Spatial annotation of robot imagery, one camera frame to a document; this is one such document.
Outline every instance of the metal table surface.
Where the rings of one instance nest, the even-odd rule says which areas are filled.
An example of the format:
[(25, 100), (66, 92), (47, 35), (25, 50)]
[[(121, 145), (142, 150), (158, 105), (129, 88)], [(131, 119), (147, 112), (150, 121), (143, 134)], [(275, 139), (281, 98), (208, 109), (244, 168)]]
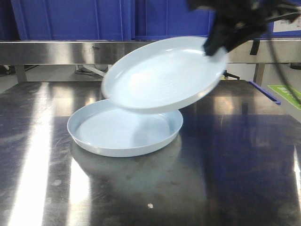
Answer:
[(167, 147), (109, 158), (78, 147), (69, 116), (99, 82), (0, 94), (0, 225), (299, 226), (301, 124), (245, 81), (181, 110)]

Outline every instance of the blue bin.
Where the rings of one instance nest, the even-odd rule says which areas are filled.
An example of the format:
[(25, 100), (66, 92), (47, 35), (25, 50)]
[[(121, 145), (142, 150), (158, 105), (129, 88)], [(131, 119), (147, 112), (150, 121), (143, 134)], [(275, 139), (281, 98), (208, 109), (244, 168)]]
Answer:
[(134, 0), (11, 0), (22, 40), (131, 40)]
[(18, 40), (18, 30), (10, 0), (0, 0), (0, 40)]
[(211, 12), (190, 11), (186, 0), (136, 0), (135, 38), (159, 40), (175, 36), (207, 36)]
[[(298, 6), (301, 6), (301, 0), (290, 0), (291, 3), (294, 3)], [(214, 23), (214, 13), (211, 13), (209, 20), (209, 27), (212, 27)], [(301, 37), (301, 31), (289, 31), (289, 32), (273, 32), (274, 22), (269, 23), (269, 30), (271, 31), (272, 38), (285, 38), (285, 37)], [(263, 34), (262, 38), (267, 38), (267, 34)]]

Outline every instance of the black wire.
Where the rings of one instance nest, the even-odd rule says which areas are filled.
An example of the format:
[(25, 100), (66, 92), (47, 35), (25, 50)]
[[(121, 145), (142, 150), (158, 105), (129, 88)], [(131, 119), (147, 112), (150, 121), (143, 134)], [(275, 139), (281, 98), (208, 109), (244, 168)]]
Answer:
[(83, 73), (83, 72), (75, 72), (75, 74), (85, 74), (85, 75), (90, 75), (90, 76), (100, 76), (98, 74), (88, 74), (88, 73)]
[(96, 74), (95, 72), (92, 72), (92, 71), (85, 71), (85, 70), (83, 70), (83, 69), (78, 70), (78, 72), (79, 72), (79, 73), (94, 73), (94, 74)]
[(287, 89), (291, 92), (293, 98), (297, 101), (297, 103), (299, 105), (301, 105), (301, 99), (298, 98), (296, 92), (292, 89), (292, 86), (290, 85), (288, 79), (286, 78), (286, 76), (283, 73), (283, 70), (280, 67), (280, 63), (279, 63), (276, 51), (275, 51), (273, 43), (272, 43), (272, 36), (271, 36), (270, 29), (268, 29), (267, 35), (268, 35), (268, 40), (269, 40), (269, 42), (268, 42), (269, 43), (269, 51), (270, 51), (270, 53), (272, 55), (274, 64), (276, 66), (276, 71), (278, 73), (278, 76), (279, 76), (280, 80), (282, 81), (282, 83), (285, 84), (285, 86), (287, 87)]

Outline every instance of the metal rail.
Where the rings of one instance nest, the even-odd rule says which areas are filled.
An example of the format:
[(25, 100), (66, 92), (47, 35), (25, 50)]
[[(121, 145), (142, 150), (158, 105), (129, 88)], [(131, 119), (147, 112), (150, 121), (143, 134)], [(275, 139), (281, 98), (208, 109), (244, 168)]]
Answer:
[[(229, 53), (229, 63), (274, 63), (268, 40), (259, 44), (257, 55), (250, 55), (253, 41), (248, 41)], [(273, 40), (280, 63), (301, 62), (301, 40)], [(21, 65), (97, 65), (114, 64), (131, 51), (151, 41), (1, 41), (0, 65), (17, 66), (18, 81), (27, 81)], [(261, 78), (263, 70), (256, 70)]]

